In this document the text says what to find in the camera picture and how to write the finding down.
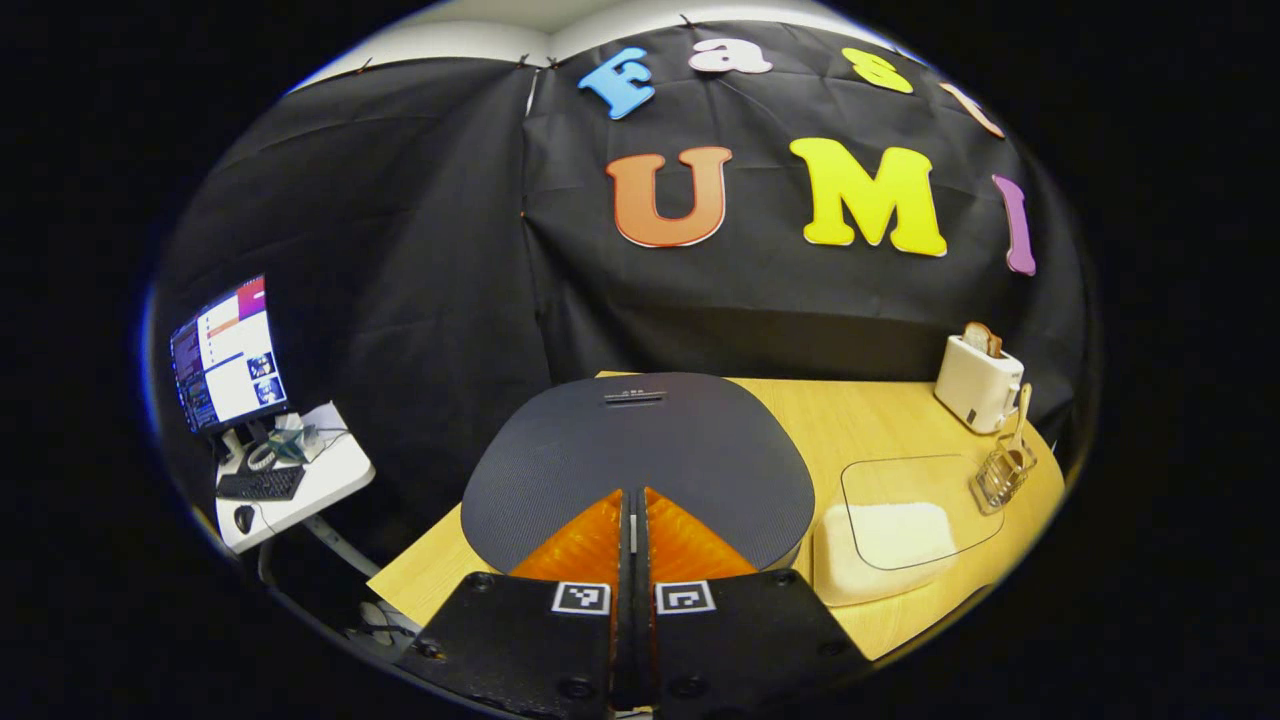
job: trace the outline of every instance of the computer mouse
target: computer mouse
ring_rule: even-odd
[[[239,528],[242,533],[248,533],[248,529],[253,525],[253,506],[241,505],[236,509],[236,527]]]

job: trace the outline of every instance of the monitor screen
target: monitor screen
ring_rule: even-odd
[[[284,386],[266,323],[259,275],[169,337],[178,401],[192,432],[210,432],[284,407]]]

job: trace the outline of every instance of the desk leg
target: desk leg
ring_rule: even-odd
[[[329,523],[325,523],[319,512],[302,520],[302,524],[311,530],[311,534],[320,538],[320,542],[333,548],[338,553],[338,557],[342,557],[348,565],[364,573],[366,578],[372,578],[381,571],[381,568],[375,565],[372,560],[365,557],[355,546],[343,539],[338,534],[338,530],[329,527]]]

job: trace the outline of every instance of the toast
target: toast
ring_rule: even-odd
[[[991,332],[991,328],[982,323],[969,323],[964,327],[961,340],[969,347],[983,352],[991,357],[1000,357],[1000,336]]]

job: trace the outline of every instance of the black curtain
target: black curtain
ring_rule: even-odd
[[[692,45],[717,37],[755,42],[773,69],[695,72]],[[577,82],[627,46],[648,50],[657,95],[611,120]],[[891,59],[914,92],[863,82],[844,47]],[[1032,420],[1052,442],[1085,351],[1078,231],[1015,128],[993,137],[942,81],[846,36],[742,22],[621,38],[536,72],[431,59],[292,92],[218,163],[159,265],[166,461],[211,514],[209,448],[166,387],[165,343],[264,272],[291,400],[338,405],[419,532],[461,500],[522,402],[605,369],[932,380],[945,337],[978,319],[1025,364]],[[947,255],[872,246],[860,232],[850,246],[806,242],[809,176],[788,147],[801,137],[841,142],[872,174],[891,146],[928,156]],[[680,218],[692,190],[676,156],[708,145],[733,152],[718,232],[673,249],[622,237],[605,165],[660,154],[658,210]],[[1005,265],[992,173],[1027,195],[1034,277]]]
[[[759,45],[773,69],[694,70],[692,46],[721,37]],[[577,82],[628,46],[648,51],[639,61],[657,94],[611,120],[604,101]],[[844,47],[891,59],[914,92],[864,82],[850,72]],[[842,35],[753,22],[625,37],[540,73],[525,119],[525,232],[553,380],[602,368],[932,380],[946,336],[980,320],[1024,363],[1036,387],[1032,420],[1052,442],[1075,396],[1085,345],[1075,220],[1011,128],[1004,127],[1007,140],[989,135],[938,86],[946,81]],[[860,233],[850,246],[806,242],[809,174],[790,151],[803,137],[841,142],[873,176],[887,147],[928,156],[947,255],[899,252],[887,240],[873,247]],[[718,232],[675,249],[623,238],[605,165],[660,154],[667,163],[657,173],[657,206],[680,218],[692,205],[692,183],[676,158],[698,146],[733,152]],[[1034,277],[1005,265],[1009,229],[992,173],[1027,193]]]
[[[169,333],[265,273],[291,402],[333,400],[425,530],[549,387],[515,170],[532,76],[424,60],[285,95],[214,168],[159,264],[157,382]],[[209,447],[170,388],[157,400],[166,460],[211,514]]]

